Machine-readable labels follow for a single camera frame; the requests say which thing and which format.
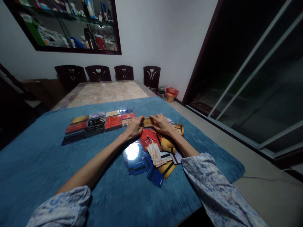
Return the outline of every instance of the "dining table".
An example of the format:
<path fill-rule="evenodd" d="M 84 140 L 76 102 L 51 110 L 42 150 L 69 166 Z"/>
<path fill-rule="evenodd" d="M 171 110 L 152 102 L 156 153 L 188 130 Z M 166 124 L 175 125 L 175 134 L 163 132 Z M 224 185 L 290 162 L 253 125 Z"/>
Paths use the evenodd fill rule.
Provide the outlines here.
<path fill-rule="evenodd" d="M 136 116 L 162 113 L 183 125 L 184 138 L 199 153 L 209 153 L 230 183 L 244 174 L 235 157 L 140 81 L 80 83 L 0 151 L 1 226 L 25 226 L 39 205 L 125 130 L 105 131 L 63 146 L 72 118 L 127 108 Z M 159 188 L 147 172 L 129 175 L 122 150 L 92 190 L 86 226 L 177 226 L 202 207 L 182 164 Z"/>

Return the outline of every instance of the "row of cards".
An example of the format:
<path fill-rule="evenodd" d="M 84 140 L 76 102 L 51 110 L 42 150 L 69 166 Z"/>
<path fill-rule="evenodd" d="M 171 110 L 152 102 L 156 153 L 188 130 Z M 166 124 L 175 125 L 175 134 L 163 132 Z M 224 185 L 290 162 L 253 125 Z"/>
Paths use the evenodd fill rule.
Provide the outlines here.
<path fill-rule="evenodd" d="M 151 123 L 145 120 L 145 127 L 148 127 Z M 175 130 L 184 135 L 183 125 L 167 120 Z M 164 179 L 168 178 L 182 159 L 170 137 L 146 128 L 139 140 L 130 144 L 122 154 L 130 175 L 147 172 L 147 178 L 158 187 L 162 186 Z"/>
<path fill-rule="evenodd" d="M 81 139 L 85 139 L 105 131 L 111 131 L 123 126 L 127 126 L 128 119 L 135 117 L 131 108 L 116 110 L 106 113 L 98 112 L 71 119 L 70 126 L 66 128 L 62 146 Z"/>

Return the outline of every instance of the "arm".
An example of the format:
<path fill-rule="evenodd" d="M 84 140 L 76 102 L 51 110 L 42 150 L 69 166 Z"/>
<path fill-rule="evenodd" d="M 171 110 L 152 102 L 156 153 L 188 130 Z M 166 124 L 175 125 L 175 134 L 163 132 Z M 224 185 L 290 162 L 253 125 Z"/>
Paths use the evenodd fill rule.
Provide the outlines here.
<path fill-rule="evenodd" d="M 178 131 L 173 129 L 173 127 L 170 125 L 166 117 L 163 116 L 163 114 L 157 114 L 156 116 L 150 117 L 157 122 L 152 125 L 152 128 L 172 138 L 185 158 L 189 156 L 200 155 L 199 152 L 195 148 L 193 148 L 193 146 L 190 145 L 189 142 L 187 142 Z"/>
<path fill-rule="evenodd" d="M 143 127 L 140 123 L 144 116 L 133 118 L 130 120 L 125 132 L 118 136 L 114 142 L 100 151 L 93 159 L 85 164 L 78 172 L 76 172 L 58 191 L 56 194 L 70 191 L 76 187 L 87 185 L 90 189 L 99 180 L 104 169 L 115 156 L 119 148 L 128 140 L 140 135 Z"/>

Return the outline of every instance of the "wooden chair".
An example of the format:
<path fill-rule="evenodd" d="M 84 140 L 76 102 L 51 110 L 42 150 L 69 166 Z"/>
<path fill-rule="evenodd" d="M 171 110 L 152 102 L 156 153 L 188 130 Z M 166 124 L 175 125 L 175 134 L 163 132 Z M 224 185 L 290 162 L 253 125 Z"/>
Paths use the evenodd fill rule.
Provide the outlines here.
<path fill-rule="evenodd" d="M 85 70 L 91 82 L 111 81 L 110 69 L 107 66 L 87 66 Z"/>
<path fill-rule="evenodd" d="M 67 92 L 74 89 L 79 83 L 87 82 L 83 67 L 74 65 L 63 65 L 55 67 L 60 82 Z"/>
<path fill-rule="evenodd" d="M 158 92 L 159 79 L 160 79 L 161 68 L 157 66 L 145 66 L 143 67 L 144 85 L 146 87 L 154 88 L 151 89 L 157 96 L 162 97 Z"/>
<path fill-rule="evenodd" d="M 116 66 L 115 72 L 117 80 L 133 80 L 134 69 L 131 66 Z"/>

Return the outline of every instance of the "glass cabinet door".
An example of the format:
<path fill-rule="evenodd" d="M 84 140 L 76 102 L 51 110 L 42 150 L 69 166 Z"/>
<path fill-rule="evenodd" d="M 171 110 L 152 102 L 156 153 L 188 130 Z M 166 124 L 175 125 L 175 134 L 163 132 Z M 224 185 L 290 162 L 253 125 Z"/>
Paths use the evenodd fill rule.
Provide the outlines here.
<path fill-rule="evenodd" d="M 4 0 L 36 50 L 121 54 L 114 0 Z"/>

